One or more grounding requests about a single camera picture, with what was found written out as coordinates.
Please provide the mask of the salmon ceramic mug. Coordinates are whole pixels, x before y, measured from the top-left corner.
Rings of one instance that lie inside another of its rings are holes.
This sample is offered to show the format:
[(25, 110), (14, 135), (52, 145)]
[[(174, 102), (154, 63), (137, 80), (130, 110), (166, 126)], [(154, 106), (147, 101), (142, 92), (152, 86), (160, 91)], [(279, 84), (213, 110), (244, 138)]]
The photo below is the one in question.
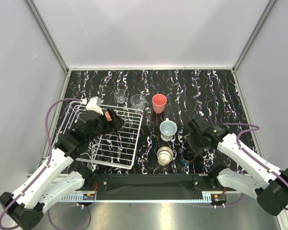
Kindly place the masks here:
[(110, 116), (108, 111), (105, 112), (105, 117), (106, 117), (108, 122), (112, 121), (112, 118), (111, 118), (111, 116)]

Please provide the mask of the clear glass tumbler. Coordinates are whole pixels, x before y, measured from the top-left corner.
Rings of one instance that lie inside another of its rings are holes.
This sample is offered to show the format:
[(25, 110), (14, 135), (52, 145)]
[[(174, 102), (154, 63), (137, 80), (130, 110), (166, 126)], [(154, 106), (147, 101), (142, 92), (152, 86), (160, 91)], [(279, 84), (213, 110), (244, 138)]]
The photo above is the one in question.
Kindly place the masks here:
[(133, 95), (131, 97), (132, 109), (136, 113), (140, 113), (140, 112), (142, 112), (144, 110), (145, 103), (146, 103), (145, 97), (140, 95), (140, 94), (136, 94), (136, 95)]

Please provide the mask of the dark blue glass mug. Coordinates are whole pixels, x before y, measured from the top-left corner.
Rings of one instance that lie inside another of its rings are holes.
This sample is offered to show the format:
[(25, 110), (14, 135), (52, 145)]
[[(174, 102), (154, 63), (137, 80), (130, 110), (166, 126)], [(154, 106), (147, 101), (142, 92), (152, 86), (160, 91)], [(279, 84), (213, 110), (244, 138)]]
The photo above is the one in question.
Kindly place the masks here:
[(187, 166), (193, 163), (195, 159), (195, 155), (191, 149), (179, 148), (178, 153), (179, 153), (180, 161), (182, 164)]

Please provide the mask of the small clear faceted glass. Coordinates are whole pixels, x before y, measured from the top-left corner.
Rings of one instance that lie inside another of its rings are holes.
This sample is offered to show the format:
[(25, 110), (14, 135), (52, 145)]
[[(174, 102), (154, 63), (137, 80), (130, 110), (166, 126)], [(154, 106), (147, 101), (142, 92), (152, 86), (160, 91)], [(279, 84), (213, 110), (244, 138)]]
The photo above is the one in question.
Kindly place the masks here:
[(116, 100), (117, 103), (119, 104), (123, 104), (125, 102), (126, 99), (126, 93), (125, 90), (123, 89), (117, 89), (114, 92), (114, 98)]

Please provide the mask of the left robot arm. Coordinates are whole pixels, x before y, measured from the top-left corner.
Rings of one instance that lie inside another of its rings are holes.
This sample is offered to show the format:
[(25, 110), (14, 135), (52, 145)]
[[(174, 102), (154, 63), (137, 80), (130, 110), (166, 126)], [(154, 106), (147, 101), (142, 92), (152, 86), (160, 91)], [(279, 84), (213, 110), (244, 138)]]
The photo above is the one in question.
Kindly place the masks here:
[(81, 113), (70, 129), (50, 147), (48, 158), (32, 176), (12, 193), (4, 192), (0, 204), (18, 227), (33, 229), (44, 214), (74, 190), (96, 187), (93, 173), (85, 166), (76, 167), (67, 177), (52, 185), (54, 179), (84, 153), (95, 138), (119, 131), (125, 121), (112, 109), (100, 107)]

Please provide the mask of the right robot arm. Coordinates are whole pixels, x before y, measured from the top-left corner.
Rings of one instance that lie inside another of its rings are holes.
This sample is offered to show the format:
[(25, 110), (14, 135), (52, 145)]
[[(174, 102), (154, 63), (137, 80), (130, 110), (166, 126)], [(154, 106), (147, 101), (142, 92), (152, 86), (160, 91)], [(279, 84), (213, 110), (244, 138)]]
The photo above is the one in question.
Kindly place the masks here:
[(229, 125), (213, 125), (200, 115), (188, 122), (190, 133), (184, 138), (195, 155), (218, 150), (248, 173), (244, 175), (219, 165), (209, 173), (205, 183), (213, 190), (226, 187), (248, 195), (268, 214), (278, 216), (288, 205), (288, 168), (282, 170), (260, 157), (240, 141), (246, 130), (235, 135)]

